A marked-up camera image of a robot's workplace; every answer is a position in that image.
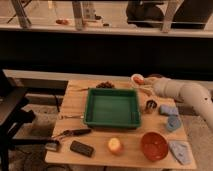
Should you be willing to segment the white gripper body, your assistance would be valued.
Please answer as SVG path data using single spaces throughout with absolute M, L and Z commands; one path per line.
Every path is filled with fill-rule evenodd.
M 156 77 L 147 77 L 144 79 L 144 83 L 141 86 L 141 90 L 146 93 L 148 96 L 154 94 L 153 85 L 157 81 Z

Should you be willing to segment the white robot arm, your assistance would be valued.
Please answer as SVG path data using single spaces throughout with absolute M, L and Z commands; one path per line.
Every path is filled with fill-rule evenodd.
M 173 98 L 191 106 L 213 129 L 213 101 L 208 89 L 195 82 L 181 82 L 165 77 L 148 77 L 144 83 L 150 85 L 157 96 Z

